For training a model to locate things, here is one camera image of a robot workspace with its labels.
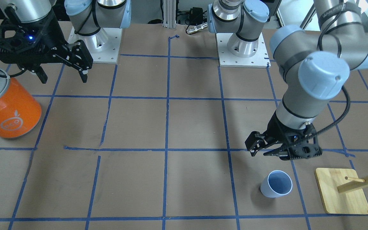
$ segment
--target wooden base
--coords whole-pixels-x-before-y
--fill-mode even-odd
[[[317,168],[315,175],[326,213],[368,214],[368,203],[362,189],[347,193],[337,191],[337,186],[349,182],[345,176],[358,178],[354,169]]]

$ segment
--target orange jar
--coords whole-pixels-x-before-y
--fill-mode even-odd
[[[41,118],[41,105],[4,70],[0,74],[0,137],[19,137],[31,131]]]

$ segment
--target background floor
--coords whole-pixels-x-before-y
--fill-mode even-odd
[[[67,36],[71,24],[61,26]],[[133,24],[118,65],[94,64],[87,83],[62,64],[43,65],[46,85],[18,77],[42,117],[25,136],[0,138],[0,229],[368,229],[368,215],[325,214],[314,177],[317,167],[368,174],[368,70],[352,71],[352,109],[319,137],[323,156],[251,157],[244,140],[266,129],[287,89],[272,59],[219,67],[213,34]],[[334,98],[315,127],[344,107]],[[259,185],[275,169],[293,190],[266,198]]]

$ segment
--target wooden dowel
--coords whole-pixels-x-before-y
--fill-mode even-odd
[[[360,179],[360,178],[355,178],[355,177],[345,176],[344,178],[346,180],[352,180],[352,181],[356,181],[356,182],[365,182],[365,179]]]
[[[365,182],[351,181],[346,184],[337,186],[339,193],[346,193],[368,187],[368,176],[364,177]]]

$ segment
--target white mounting plate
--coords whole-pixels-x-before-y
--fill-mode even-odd
[[[117,64],[117,60],[119,59],[119,50],[120,50],[120,42],[121,42],[121,33],[123,29],[119,28],[103,28],[108,36],[109,36],[109,47],[113,47],[112,49],[103,50],[97,53],[90,53],[93,58],[93,63],[105,63],[105,64]],[[75,29],[72,27],[70,31],[69,38],[67,42],[74,43],[79,40],[78,35],[75,34]]]
[[[251,67],[251,68],[266,68],[271,66],[268,52],[266,50],[265,42],[262,33],[259,35],[258,50],[250,58],[241,58],[233,55],[226,44],[232,33],[217,33],[217,47],[219,55],[219,65],[222,67]]]

